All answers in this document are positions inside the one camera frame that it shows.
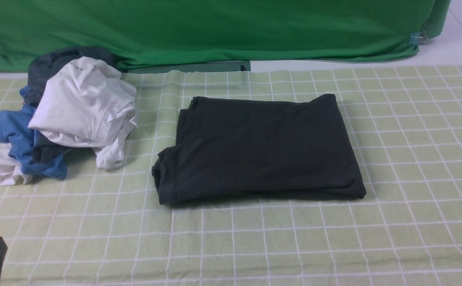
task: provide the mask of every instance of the wrinkled fabric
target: wrinkled fabric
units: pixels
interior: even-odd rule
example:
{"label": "wrinkled fabric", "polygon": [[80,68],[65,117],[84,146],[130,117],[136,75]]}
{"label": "wrinkled fabric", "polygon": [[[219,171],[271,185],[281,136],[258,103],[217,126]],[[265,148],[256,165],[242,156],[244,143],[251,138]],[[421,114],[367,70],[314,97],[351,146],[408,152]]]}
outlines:
{"label": "wrinkled fabric", "polygon": [[[72,60],[87,56],[114,65],[114,55],[102,47],[67,47],[35,58],[28,67],[28,90],[24,103],[37,107],[45,92],[47,81]],[[33,147],[33,159],[37,163],[48,163],[71,148],[57,145],[40,134]]]}
{"label": "wrinkled fabric", "polygon": [[10,143],[9,156],[17,160],[24,174],[38,175],[55,179],[67,177],[67,166],[63,155],[55,157],[47,163],[36,163],[31,155],[35,144],[37,130],[29,129],[28,123],[33,117],[35,109],[27,104],[19,111],[0,111],[0,143]]}
{"label": "wrinkled fabric", "polygon": [[[23,99],[25,99],[26,95],[30,91],[31,88],[29,87],[29,85],[27,85],[19,90],[19,94],[22,96]],[[48,163],[53,158],[58,157],[61,154],[65,154],[70,150],[71,148],[57,145],[49,141],[44,135],[42,135],[42,133],[35,132],[35,145],[31,150],[31,155],[33,156],[35,162]]]}
{"label": "wrinkled fabric", "polygon": [[124,141],[135,127],[136,88],[121,76],[94,58],[67,63],[47,81],[29,128],[58,145],[94,148],[99,169],[123,166]]}
{"label": "wrinkled fabric", "polygon": [[0,186],[12,186],[19,181],[27,184],[33,178],[30,174],[21,171],[21,163],[9,156],[12,145],[9,143],[0,145]]}
{"label": "wrinkled fabric", "polygon": [[152,168],[159,203],[253,193],[362,199],[367,193],[334,95],[308,103],[195,97],[176,145]]}

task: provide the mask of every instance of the green cloth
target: green cloth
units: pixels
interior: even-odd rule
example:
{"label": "green cloth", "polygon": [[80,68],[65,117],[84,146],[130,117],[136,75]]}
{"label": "green cloth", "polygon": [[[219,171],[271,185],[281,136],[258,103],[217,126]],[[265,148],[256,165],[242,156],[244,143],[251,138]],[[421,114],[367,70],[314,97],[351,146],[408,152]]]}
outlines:
{"label": "green cloth", "polygon": [[36,56],[75,45],[109,49],[120,57],[120,69],[214,60],[389,60],[418,52],[409,47],[410,35],[427,25],[436,1],[449,2],[0,1],[0,71],[24,72]]}

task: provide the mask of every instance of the green fabric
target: green fabric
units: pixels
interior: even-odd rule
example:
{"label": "green fabric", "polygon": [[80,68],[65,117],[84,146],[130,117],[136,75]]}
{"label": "green fabric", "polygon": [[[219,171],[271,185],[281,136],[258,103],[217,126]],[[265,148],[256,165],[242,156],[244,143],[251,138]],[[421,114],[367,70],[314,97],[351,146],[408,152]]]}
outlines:
{"label": "green fabric", "polygon": [[0,71],[66,46],[99,45],[120,69],[213,60],[389,60],[436,0],[0,1]]}
{"label": "green fabric", "polygon": [[430,18],[425,26],[425,35],[431,39],[441,35],[447,18],[450,0],[436,0]]}

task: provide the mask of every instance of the folded black shirt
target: folded black shirt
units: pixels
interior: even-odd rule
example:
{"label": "folded black shirt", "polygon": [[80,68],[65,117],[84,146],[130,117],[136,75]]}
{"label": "folded black shirt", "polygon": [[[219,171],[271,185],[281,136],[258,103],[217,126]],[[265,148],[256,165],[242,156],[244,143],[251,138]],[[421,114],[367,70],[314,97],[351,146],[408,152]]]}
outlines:
{"label": "folded black shirt", "polygon": [[333,94],[311,102],[195,97],[176,145],[152,168],[159,203],[241,192],[284,199],[362,199],[363,185]]}

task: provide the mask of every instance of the white floor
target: white floor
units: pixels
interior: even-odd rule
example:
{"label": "white floor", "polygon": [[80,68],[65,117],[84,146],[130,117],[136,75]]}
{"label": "white floor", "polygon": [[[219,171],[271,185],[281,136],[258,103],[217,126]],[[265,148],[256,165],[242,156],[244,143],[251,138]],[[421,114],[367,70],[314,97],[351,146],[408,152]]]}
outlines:
{"label": "white floor", "polygon": [[[255,72],[274,70],[318,70],[381,65],[439,65],[462,64],[462,0],[453,0],[442,34],[420,46],[416,56],[381,63],[342,63],[325,60],[264,60],[252,61]],[[26,77],[25,73],[0,73],[0,78]]]}

